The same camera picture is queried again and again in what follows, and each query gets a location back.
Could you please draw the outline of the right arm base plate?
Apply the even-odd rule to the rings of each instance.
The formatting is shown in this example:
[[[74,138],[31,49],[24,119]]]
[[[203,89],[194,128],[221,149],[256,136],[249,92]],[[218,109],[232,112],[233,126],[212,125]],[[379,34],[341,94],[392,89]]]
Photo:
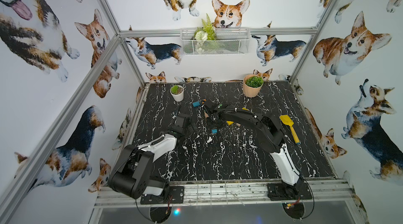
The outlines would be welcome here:
[[[271,201],[296,201],[313,199],[306,183],[294,187],[285,183],[267,184],[267,196]]]

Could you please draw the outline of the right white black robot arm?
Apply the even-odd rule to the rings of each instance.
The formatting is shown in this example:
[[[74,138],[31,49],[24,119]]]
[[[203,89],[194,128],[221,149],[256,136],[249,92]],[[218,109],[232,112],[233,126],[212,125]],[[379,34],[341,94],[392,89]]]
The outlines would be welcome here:
[[[280,171],[282,191],[287,198],[296,197],[303,185],[303,179],[288,152],[285,133],[278,119],[272,115],[256,114],[224,103],[209,100],[200,106],[207,114],[207,122],[214,129],[220,129],[228,122],[234,122],[256,133],[259,146],[269,153]]]

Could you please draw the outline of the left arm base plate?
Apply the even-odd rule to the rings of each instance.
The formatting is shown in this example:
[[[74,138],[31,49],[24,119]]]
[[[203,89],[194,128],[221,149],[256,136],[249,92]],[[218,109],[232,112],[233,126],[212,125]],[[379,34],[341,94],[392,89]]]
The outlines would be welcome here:
[[[184,201],[184,189],[184,186],[169,186],[159,196],[142,195],[140,203],[141,205],[182,204]]]

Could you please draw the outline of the short teal block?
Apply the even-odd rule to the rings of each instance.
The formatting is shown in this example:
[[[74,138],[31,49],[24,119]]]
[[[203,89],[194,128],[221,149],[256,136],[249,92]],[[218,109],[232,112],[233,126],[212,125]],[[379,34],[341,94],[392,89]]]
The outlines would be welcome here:
[[[192,105],[193,105],[194,108],[195,108],[195,107],[199,107],[199,106],[201,106],[202,104],[203,104],[202,101],[196,101],[196,102],[193,102],[193,103],[192,103]]]

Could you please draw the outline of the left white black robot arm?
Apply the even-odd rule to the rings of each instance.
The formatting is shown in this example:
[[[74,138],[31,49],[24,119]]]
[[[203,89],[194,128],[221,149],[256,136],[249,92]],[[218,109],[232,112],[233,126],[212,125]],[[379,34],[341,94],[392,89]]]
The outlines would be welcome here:
[[[113,168],[108,186],[133,199],[150,196],[152,200],[166,202],[170,198],[170,183],[152,175],[154,162],[174,151],[177,144],[196,130],[191,116],[178,113],[173,126],[151,142],[127,145]]]

